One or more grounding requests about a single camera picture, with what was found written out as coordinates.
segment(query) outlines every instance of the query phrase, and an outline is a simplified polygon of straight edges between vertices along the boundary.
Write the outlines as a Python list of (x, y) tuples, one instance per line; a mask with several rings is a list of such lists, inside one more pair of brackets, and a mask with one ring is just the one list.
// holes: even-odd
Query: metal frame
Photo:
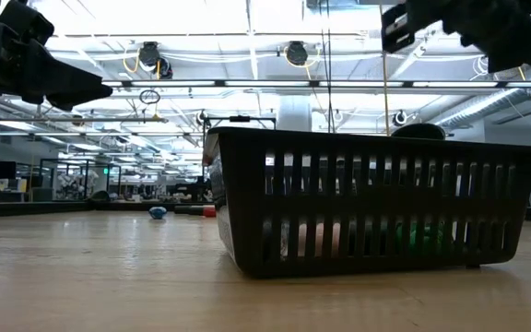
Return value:
[[(80, 169), (81, 173), (83, 173), (83, 168), (85, 167), (85, 183), (83, 185), (84, 198), (86, 198), (85, 195), (88, 192), (89, 167), (93, 167), (93, 168), (106, 167), (108, 169), (108, 174), (105, 174), (106, 175), (106, 191), (110, 190), (110, 170), (117, 167), (118, 168), (118, 188), (119, 188), (118, 189), (118, 195), (120, 194), (120, 184), (121, 184), (121, 181), (122, 181), (122, 166), (116, 165), (116, 164), (112, 164), (110, 162), (108, 162), (108, 163), (96, 162), (96, 161), (92, 161), (92, 160), (89, 160), (89, 159), (71, 159), (71, 161), (85, 161), (86, 162), (85, 166), (83, 166), (83, 165), (75, 165), (75, 166), (79, 166), (79, 169)], [(67, 160), (43, 158), (43, 159), (41, 159), (41, 162), (40, 162), (40, 171), (39, 171), (39, 176), (40, 177), (42, 177), (42, 167), (44, 167), (44, 162), (50, 162), (50, 163), (54, 163), (54, 164), (57, 164), (57, 165), (66, 165), (67, 171), (69, 170), (69, 166), (70, 165), (74, 165), (74, 164), (72, 164), (70, 162), (67, 162)]]

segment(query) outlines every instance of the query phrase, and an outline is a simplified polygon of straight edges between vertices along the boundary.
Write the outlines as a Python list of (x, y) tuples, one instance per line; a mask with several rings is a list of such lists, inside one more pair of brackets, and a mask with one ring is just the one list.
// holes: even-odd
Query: black plastic basket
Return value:
[(220, 238), (249, 275), (478, 266), (515, 255), (531, 148), (246, 128), (208, 133)]

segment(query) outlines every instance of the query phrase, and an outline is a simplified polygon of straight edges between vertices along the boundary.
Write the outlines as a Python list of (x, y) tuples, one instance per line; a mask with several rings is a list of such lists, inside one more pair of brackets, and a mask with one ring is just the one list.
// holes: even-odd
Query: basket slot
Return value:
[(477, 254), (478, 237), (484, 221), (485, 220), (482, 217), (472, 217), (468, 219), (468, 224), (466, 225), (466, 249), (470, 255)]
[(437, 159), (435, 161), (435, 166), (434, 167), (435, 167), (435, 172), (433, 174), (433, 186), (432, 186), (432, 188), (436, 188), (438, 190), (442, 190), (442, 188), (443, 188), (443, 160)]
[(489, 173), (487, 175), (487, 197), (496, 198), (497, 197), (497, 187), (499, 187), (499, 181), (501, 177), (501, 172), (499, 169), (501, 165), (497, 163), (489, 164)]
[(509, 198), (509, 163), (504, 163), (497, 173), (500, 175), (500, 180), (497, 185), (497, 198)]
[(325, 231), (325, 223), (323, 217), (317, 218), (317, 224), (316, 224), (316, 237), (315, 237), (315, 248), (314, 248), (314, 256), (315, 257), (321, 257), (323, 256), (323, 234)]
[(472, 190), (472, 196), (475, 198), (484, 198), (483, 184), (485, 183), (485, 164), (483, 162), (477, 163), (475, 172), (475, 182)]
[[(336, 191), (336, 164), (337, 157), (335, 152), (330, 152), (327, 157), (327, 181), (326, 193), (333, 196)], [(323, 257), (331, 255), (331, 245), (333, 241), (334, 215), (331, 207), (327, 207), (324, 214), (324, 232), (323, 232)]]
[(442, 240), (442, 247), (441, 247), (441, 256), (448, 256), (452, 253), (452, 232), (454, 228), (454, 220), (456, 217), (449, 215), (446, 218), (444, 218), (443, 222), (443, 240)]
[(386, 225), (386, 255), (394, 256), (400, 250), (400, 243), (395, 243), (396, 240), (396, 225), (403, 224), (403, 218), (391, 215), (388, 217), (388, 224)]
[[(300, 151), (294, 151), (292, 156), (292, 178), (291, 178), (291, 191), (293, 196), (299, 196), (302, 192), (302, 153)], [(289, 225), (289, 243), (288, 243), (288, 257), (289, 260), (296, 260), (299, 253), (299, 215), (294, 213), (291, 216), (291, 223)]]
[(405, 221), (403, 222), (403, 229), (401, 231), (401, 248), (403, 256), (408, 256), (410, 254), (409, 245), (411, 243), (411, 223), (413, 221), (414, 218), (411, 215), (405, 216)]
[[(319, 194), (319, 164), (320, 156), (318, 151), (311, 153), (311, 167), (309, 171), (309, 188), (308, 193), (310, 196), (316, 196)], [(315, 256), (316, 245), (316, 229), (317, 229), (317, 216), (311, 213), (307, 219), (306, 227), (306, 242), (304, 248), (304, 256), (306, 258), (313, 258)]]
[(427, 215), (420, 215), (415, 223), (415, 252), (418, 255), (423, 254), (423, 243), (425, 241), (425, 221), (428, 219)]
[(399, 178), (401, 176), (401, 157), (400, 156), (391, 156), (391, 178), (390, 185), (398, 186)]
[[(352, 176), (353, 176), (353, 167), (354, 160), (351, 153), (347, 153), (343, 156), (344, 166), (343, 166), (343, 176), (342, 181), (339, 183), (340, 187), (343, 187), (340, 190), (340, 194), (344, 197), (351, 196), (352, 190)], [(339, 256), (346, 257), (348, 256), (349, 248), (349, 232), (350, 232), (350, 222), (347, 211), (341, 213), (341, 232), (339, 233)]]
[(474, 170), (471, 171), (472, 163), (469, 160), (462, 162), (459, 175), (457, 175), (456, 196), (469, 197), (471, 196), (470, 188), (473, 186), (472, 182), (476, 179), (474, 177)]
[(350, 216), (348, 220), (348, 257), (353, 257), (356, 255), (356, 236), (358, 236), (358, 223), (356, 221), (356, 216)]
[(466, 240), (466, 218), (458, 218), (453, 225), (455, 229), (454, 237), (454, 254), (462, 255), (464, 253), (465, 240)]
[[(284, 152), (277, 150), (274, 160), (274, 196), (284, 195)], [(280, 258), (280, 235), (282, 232), (282, 216), (278, 211), (273, 211), (271, 231), (271, 260), (279, 261)]]
[(380, 255), (381, 248), (381, 228), (384, 216), (374, 216), (372, 218), (372, 237), (370, 255), (376, 257)]
[(290, 220), (288, 217), (283, 217), (280, 225), (280, 252), (279, 259), (285, 261), (288, 259)]
[(304, 258), (306, 252), (306, 238), (307, 238), (308, 226), (305, 219), (301, 219), (299, 225), (299, 245), (298, 245), (298, 258)]
[(507, 174), (507, 184), (505, 188), (505, 195), (509, 198), (516, 198), (517, 194), (514, 190), (515, 187), (515, 165), (510, 165), (509, 172)]
[[(443, 220), (443, 216), (439, 213), (434, 213), (429, 217), (430, 224), (430, 247), (426, 249), (429, 255), (436, 255), (438, 253), (439, 235), (440, 235), (440, 220)], [(446, 241), (446, 234), (442, 233), (442, 242)]]
[(494, 253), (499, 253), (503, 249), (503, 237), (505, 236), (504, 220), (499, 219), (493, 223), (492, 234), (490, 250)]
[(407, 157), (407, 174), (405, 186), (415, 186), (415, 157)]
[(376, 175), (374, 178), (372, 178), (373, 179), (372, 185), (375, 185), (375, 186), (385, 185), (384, 183), (384, 178), (386, 175), (385, 167), (386, 165), (384, 164), (384, 156), (383, 155), (376, 156)]

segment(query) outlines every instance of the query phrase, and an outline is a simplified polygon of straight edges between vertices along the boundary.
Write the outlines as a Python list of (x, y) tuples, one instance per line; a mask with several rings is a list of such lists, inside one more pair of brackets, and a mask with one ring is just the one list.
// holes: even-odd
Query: ceiling beam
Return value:
[(254, 38), (254, 24), (251, 20), (253, 14), (253, 6), (251, 0), (245, 0), (245, 10), (247, 12), (247, 36), (249, 37), (249, 55), (251, 57), (251, 71), (254, 79), (259, 79), (259, 72), (257, 70), (257, 55), (255, 52), (255, 38)]

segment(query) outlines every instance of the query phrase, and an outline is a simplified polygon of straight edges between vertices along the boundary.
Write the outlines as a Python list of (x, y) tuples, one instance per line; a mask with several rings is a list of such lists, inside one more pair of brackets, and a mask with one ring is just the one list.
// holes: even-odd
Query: desk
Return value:
[(0, 218), (0, 331), (531, 331), (531, 223), (510, 263), (247, 279), (214, 219)]

